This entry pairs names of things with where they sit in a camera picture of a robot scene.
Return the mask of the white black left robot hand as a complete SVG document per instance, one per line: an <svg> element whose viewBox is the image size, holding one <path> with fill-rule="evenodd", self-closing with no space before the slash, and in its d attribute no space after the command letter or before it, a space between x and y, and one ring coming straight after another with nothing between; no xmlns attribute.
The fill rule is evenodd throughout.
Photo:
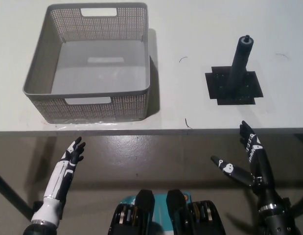
<svg viewBox="0 0 303 235"><path fill-rule="evenodd" d="M82 153L84 152L86 143L81 143L81 141L81 137L73 141L57 162L45 190L44 197L58 200L63 204L65 203L77 164L84 159Z"/></svg>

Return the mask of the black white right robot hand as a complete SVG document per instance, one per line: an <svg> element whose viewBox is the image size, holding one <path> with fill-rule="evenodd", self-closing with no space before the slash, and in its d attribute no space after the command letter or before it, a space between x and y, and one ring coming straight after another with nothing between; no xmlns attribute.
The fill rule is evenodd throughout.
<svg viewBox="0 0 303 235"><path fill-rule="evenodd" d="M263 144L251 126L242 121L239 126L242 143L250 166L246 171L215 155L212 162L229 178L252 189L258 197L257 209L262 213L286 213L284 200L276 192L275 179Z"/></svg>

